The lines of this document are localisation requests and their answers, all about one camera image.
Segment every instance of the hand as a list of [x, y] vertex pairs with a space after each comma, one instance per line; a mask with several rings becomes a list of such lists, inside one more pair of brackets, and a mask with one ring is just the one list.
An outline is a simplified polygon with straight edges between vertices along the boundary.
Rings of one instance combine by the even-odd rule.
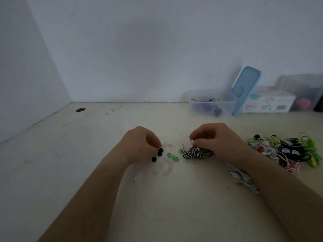
[[193, 147], [212, 150], [216, 157], [239, 169], [244, 169], [244, 162], [257, 154], [224, 123], [203, 124], [191, 133], [192, 139]]
[[122, 155], [127, 164], [149, 161], [161, 147], [160, 140], [147, 128], [137, 126], [127, 131], [110, 153]]

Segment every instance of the transparent plastic bin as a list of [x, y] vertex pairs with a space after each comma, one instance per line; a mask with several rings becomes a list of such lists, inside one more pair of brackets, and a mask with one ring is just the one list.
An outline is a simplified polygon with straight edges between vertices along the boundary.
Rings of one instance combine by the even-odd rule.
[[187, 93], [193, 114], [214, 117], [232, 115], [237, 102], [237, 97], [227, 90], [190, 90]]
[[280, 88], [296, 96], [290, 111], [313, 110], [323, 94], [323, 75], [283, 76]]

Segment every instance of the pink ball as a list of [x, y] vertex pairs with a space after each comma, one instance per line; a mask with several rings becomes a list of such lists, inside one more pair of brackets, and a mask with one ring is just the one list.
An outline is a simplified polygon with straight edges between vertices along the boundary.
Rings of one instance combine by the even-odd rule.
[[308, 98], [299, 98], [296, 100], [295, 104], [300, 109], [308, 109], [311, 106], [311, 101]]

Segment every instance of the blue plastic lid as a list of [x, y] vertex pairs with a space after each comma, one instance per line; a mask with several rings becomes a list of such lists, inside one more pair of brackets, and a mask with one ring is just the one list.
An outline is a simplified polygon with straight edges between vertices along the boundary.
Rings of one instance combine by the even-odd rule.
[[260, 77], [261, 71], [250, 66], [245, 67], [241, 71], [237, 82], [232, 88], [232, 92], [237, 97], [237, 102], [233, 109], [232, 115], [237, 115], [240, 112], [253, 88], [257, 85]]

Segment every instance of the table surface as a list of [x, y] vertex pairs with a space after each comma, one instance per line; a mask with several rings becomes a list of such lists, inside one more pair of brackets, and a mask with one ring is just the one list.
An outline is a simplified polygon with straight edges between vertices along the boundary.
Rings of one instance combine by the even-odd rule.
[[[75, 112], [81, 107], [86, 110]], [[237, 185], [223, 161], [178, 153], [182, 144], [190, 146], [194, 129], [210, 122], [225, 122], [243, 139], [306, 132], [322, 154], [322, 113], [215, 118], [190, 115], [188, 104], [73, 103], [0, 145], [0, 240], [36, 241], [100, 160], [140, 125], [172, 143], [164, 150], [180, 161], [168, 176], [154, 172], [161, 159], [128, 168], [107, 241], [288, 241], [262, 196]], [[143, 175], [138, 183], [137, 173]], [[322, 174], [322, 167], [302, 163], [297, 176], [323, 195]]]

